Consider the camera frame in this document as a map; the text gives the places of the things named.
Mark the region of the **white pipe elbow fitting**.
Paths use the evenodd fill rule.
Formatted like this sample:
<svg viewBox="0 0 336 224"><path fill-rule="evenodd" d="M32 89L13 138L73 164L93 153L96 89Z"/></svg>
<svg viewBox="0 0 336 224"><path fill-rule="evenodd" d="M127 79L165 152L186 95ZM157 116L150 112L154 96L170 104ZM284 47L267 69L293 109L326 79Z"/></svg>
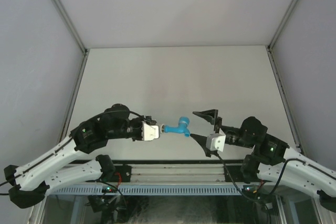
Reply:
<svg viewBox="0 0 336 224"><path fill-rule="evenodd" d="M158 127L159 127L159 132L160 133L164 133L165 125L164 124L160 124L160 125L158 125Z"/></svg>

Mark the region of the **blue water faucet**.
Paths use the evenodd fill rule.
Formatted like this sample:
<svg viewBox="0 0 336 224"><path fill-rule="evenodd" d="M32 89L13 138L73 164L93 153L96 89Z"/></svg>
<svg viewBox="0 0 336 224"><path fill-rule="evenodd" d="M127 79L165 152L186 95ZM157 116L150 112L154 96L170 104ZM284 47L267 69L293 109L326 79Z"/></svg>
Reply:
<svg viewBox="0 0 336 224"><path fill-rule="evenodd" d="M162 126L162 132L163 133L174 133L174 134L182 134L185 137L190 137L190 131L188 129L190 120L188 117L182 116L179 118L178 125L177 126L168 126L163 125Z"/></svg>

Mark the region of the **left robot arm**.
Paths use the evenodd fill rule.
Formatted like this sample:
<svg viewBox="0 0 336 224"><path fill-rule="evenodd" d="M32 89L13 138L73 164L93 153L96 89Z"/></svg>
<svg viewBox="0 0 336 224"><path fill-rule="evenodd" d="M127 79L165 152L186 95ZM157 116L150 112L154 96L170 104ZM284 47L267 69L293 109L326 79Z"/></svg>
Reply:
<svg viewBox="0 0 336 224"><path fill-rule="evenodd" d="M109 182L116 168L109 155L99 154L76 167L67 165L86 158L105 147L109 140L130 138L152 141L160 137L160 126L151 116L142 116L123 104L115 104L104 112L83 121L55 147L35 160L4 169L10 201L21 209L32 207L51 193L89 180Z"/></svg>

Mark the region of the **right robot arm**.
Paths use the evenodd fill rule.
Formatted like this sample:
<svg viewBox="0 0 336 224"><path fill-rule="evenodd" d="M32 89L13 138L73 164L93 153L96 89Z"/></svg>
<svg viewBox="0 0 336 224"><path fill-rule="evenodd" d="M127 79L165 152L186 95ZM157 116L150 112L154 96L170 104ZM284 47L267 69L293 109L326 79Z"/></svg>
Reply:
<svg viewBox="0 0 336 224"><path fill-rule="evenodd" d="M214 127L208 136L191 134L207 157L218 156L227 145L249 148L240 171L246 183L256 179L274 183L273 194L278 186L286 186L317 198L320 205L335 212L335 171L309 159L296 149L267 132L254 116L243 120L239 128L225 126L218 110L206 110L193 114Z"/></svg>

